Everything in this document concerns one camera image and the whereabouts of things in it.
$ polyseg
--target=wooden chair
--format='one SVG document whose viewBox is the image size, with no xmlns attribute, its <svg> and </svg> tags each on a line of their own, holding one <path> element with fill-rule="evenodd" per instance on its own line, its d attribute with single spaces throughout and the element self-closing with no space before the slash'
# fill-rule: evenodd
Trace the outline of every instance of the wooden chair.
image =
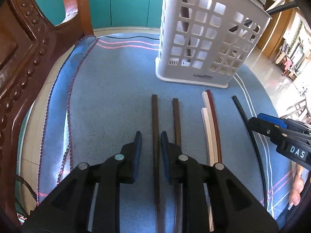
<svg viewBox="0 0 311 233">
<path fill-rule="evenodd" d="M 15 173 L 21 123 L 55 61 L 80 38 L 93 35 L 88 0 L 63 0 L 65 20 L 53 26 L 35 0 L 0 7 L 0 206 L 19 226 Z"/>
</svg>

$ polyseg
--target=dark brown stick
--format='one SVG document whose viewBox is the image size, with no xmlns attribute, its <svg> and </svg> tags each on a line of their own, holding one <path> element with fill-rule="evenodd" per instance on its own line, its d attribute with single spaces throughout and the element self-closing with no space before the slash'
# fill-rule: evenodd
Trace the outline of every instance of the dark brown stick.
<svg viewBox="0 0 311 233">
<path fill-rule="evenodd" d="M 179 115 L 179 101 L 177 98 L 173 99 L 173 116 L 174 116 L 174 133 L 175 144 L 181 147 L 181 127 L 180 127 L 180 115 Z M 182 229 L 182 186 L 180 184 L 175 185 L 174 197 L 175 197 L 175 220 L 173 233 L 180 233 Z"/>
<path fill-rule="evenodd" d="M 163 227 L 160 214 L 160 172 L 159 172 L 159 114 L 158 114 L 158 96 L 152 95 L 152 141 L 153 141 L 153 186 L 155 192 L 155 212 L 156 212 L 156 233 L 161 233 Z"/>
<path fill-rule="evenodd" d="M 217 122 L 217 116 L 215 112 L 215 106 L 213 101 L 213 96 L 210 90 L 206 90 L 206 93 L 208 95 L 208 100 L 210 102 L 212 116 L 213 116 L 213 123 L 215 127 L 215 135 L 216 135 L 216 144 L 217 144 L 217 155 L 218 155 L 218 162 L 222 163 L 222 153 L 221 153 L 221 144 L 220 144 L 220 135 L 219 135 L 219 129 L 218 129 L 218 122 Z"/>
</svg>

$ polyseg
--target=basket label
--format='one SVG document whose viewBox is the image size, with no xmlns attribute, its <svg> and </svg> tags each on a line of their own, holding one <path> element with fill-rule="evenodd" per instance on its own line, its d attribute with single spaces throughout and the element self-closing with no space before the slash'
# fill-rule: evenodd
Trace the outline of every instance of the basket label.
<svg viewBox="0 0 311 233">
<path fill-rule="evenodd" d="M 209 75 L 194 74 L 193 76 L 194 77 L 200 77 L 200 78 L 203 78 L 203 79 L 209 79 L 209 80 L 213 78 L 212 76 L 209 76 Z"/>
</svg>

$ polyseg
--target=white stripe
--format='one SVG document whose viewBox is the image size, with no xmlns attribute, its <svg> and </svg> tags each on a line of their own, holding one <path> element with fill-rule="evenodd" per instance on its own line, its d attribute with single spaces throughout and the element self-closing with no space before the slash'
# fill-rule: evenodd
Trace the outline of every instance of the white stripe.
<svg viewBox="0 0 311 233">
<path fill-rule="evenodd" d="M 249 111 L 251 112 L 252 117 L 254 117 L 254 115 L 253 115 L 253 113 L 252 113 L 252 110 L 251 110 L 251 107 L 250 107 L 250 105 L 249 105 L 249 101 L 248 101 L 248 99 L 247 99 L 247 96 L 246 96 L 246 93 L 245 93 L 244 88 L 242 87 L 242 85 L 240 84 L 240 82 L 237 80 L 237 78 L 235 78 L 234 76 L 233 76 L 233 78 L 236 80 L 236 82 L 239 84 L 240 88 L 242 89 L 242 91 L 243 91 L 243 93 L 244 93 L 244 96 L 245 96 L 245 98 L 246 98 L 246 101 L 247 101 L 248 107 L 249 107 Z M 261 142 L 262 142 L 262 146 L 263 146 L 263 148 L 264 148 L 265 155 L 266 155 L 266 172 L 267 172 L 267 179 L 268 179 L 268 193 L 269 193 L 269 192 L 270 192 L 270 190 L 269 190 L 269 171 L 268 171 L 268 157 L 267 157 L 267 150 L 266 150 L 266 147 L 265 147 L 265 145 L 264 145 L 264 143 L 263 143 L 263 140 L 262 140 L 261 135 L 260 135 L 260 134 L 258 134 L 258 136 L 259 136 L 259 138 L 260 138 L 260 140 L 261 140 Z"/>
<path fill-rule="evenodd" d="M 279 200 L 271 209 L 274 209 L 277 205 L 279 205 L 279 203 L 280 203 L 282 200 L 284 200 L 284 198 L 285 198 L 289 193 L 290 193 L 290 191 L 289 191 L 287 194 L 285 194 L 285 195 L 283 196 L 283 198 L 282 198 L 281 200 Z"/>
<path fill-rule="evenodd" d="M 250 102 L 251 102 L 251 106 L 252 106 L 252 109 L 253 109 L 253 111 L 254 111 L 254 115 L 256 115 L 256 112 L 255 112 L 255 109 L 254 109 L 254 106 L 253 106 L 253 104 L 252 104 L 252 100 L 251 100 L 251 97 L 250 97 L 250 95 L 249 95 L 249 93 L 248 93 L 248 91 L 247 91 L 247 89 L 246 89 L 246 86 L 245 86 L 245 84 L 244 84 L 244 82 L 243 82 L 243 80 L 241 79 L 241 77 L 238 75 L 238 74 L 236 74 L 238 77 L 239 77 L 239 79 L 241 80 L 241 82 L 242 82 L 242 84 L 243 84 L 243 86 L 244 86 L 244 88 L 245 88 L 245 91 L 246 91 L 246 93 L 247 93 L 247 95 L 248 95 L 248 98 L 249 98 L 249 100 L 250 100 Z M 268 157 L 269 157 L 269 167 L 270 167 L 270 173 L 271 173 L 271 179 L 270 179 L 270 184 L 271 184 L 271 188 L 273 188 L 273 182 L 272 182 L 272 166 L 271 166 L 271 160 L 270 160 L 270 149 L 269 149 L 269 144 L 268 144 L 268 141 L 267 141 L 267 139 L 266 139 L 266 136 L 263 136 L 263 139 L 265 140 L 265 142 L 266 142 L 266 144 L 267 144 L 267 149 L 268 149 Z M 272 199 L 271 199 L 271 209 L 272 209 L 272 217 L 274 217 L 274 211 L 273 211 L 273 190 L 272 190 Z"/>
</svg>

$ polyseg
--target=metal screw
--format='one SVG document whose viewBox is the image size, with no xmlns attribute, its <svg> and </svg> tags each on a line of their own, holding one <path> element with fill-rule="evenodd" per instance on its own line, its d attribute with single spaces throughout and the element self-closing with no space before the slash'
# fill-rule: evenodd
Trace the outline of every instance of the metal screw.
<svg viewBox="0 0 311 233">
<path fill-rule="evenodd" d="M 224 167 L 225 167 L 225 166 L 224 166 L 222 163 L 216 163 L 216 164 L 215 164 L 215 168 L 216 168 L 217 170 L 220 170 L 220 171 L 221 171 L 221 170 L 224 169 Z"/>
<path fill-rule="evenodd" d="M 87 163 L 85 163 L 85 162 L 83 162 L 83 163 L 80 163 L 79 165 L 78 165 L 78 168 L 80 169 L 80 170 L 85 170 L 85 169 L 87 169 L 88 168 L 88 164 Z"/>
<path fill-rule="evenodd" d="M 117 154 L 115 157 L 114 157 L 115 160 L 123 160 L 124 159 L 124 155 L 123 154 Z"/>
<path fill-rule="evenodd" d="M 181 155 L 178 156 L 178 159 L 180 161 L 187 161 L 188 160 L 188 156 L 185 155 L 185 154 L 181 154 Z"/>
</svg>

